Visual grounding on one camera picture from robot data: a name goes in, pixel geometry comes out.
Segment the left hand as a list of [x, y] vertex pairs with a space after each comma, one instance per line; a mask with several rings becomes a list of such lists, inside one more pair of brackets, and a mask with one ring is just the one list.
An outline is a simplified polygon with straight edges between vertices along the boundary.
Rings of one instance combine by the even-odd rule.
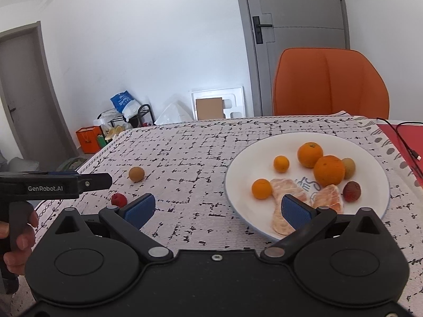
[[39, 217], [33, 210], [25, 225], [24, 231], [16, 238], [16, 249], [9, 251], [4, 250], [4, 262], [9, 272], [18, 276], [23, 276], [26, 262], [31, 255], [31, 248], [35, 244], [34, 229], [38, 227]]

